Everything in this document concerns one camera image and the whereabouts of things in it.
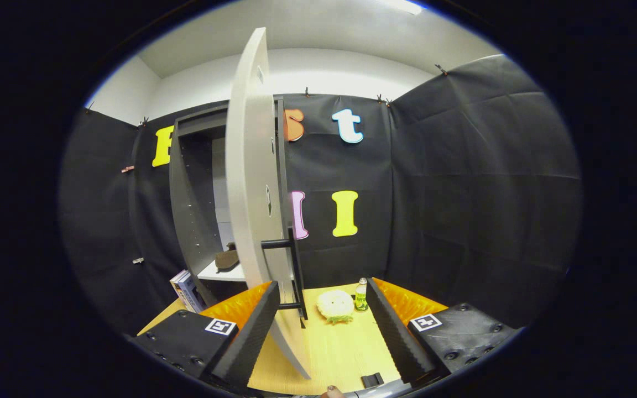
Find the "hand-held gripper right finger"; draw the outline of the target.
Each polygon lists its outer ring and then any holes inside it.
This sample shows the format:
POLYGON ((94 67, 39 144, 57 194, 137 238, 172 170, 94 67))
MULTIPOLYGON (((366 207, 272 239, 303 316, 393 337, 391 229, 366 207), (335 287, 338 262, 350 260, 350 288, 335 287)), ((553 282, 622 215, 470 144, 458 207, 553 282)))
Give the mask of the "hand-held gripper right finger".
POLYGON ((367 303, 400 378, 417 387, 484 363, 521 333, 467 302, 446 307, 379 278, 367 303))

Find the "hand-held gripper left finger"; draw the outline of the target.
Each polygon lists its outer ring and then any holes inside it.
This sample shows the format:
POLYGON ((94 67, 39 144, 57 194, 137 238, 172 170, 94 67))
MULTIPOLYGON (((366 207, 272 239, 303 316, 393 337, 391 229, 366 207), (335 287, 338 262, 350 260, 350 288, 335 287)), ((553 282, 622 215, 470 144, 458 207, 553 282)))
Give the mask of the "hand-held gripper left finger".
POLYGON ((177 310, 130 342, 152 360, 223 393, 245 393, 280 307, 276 281, 196 314, 177 310))

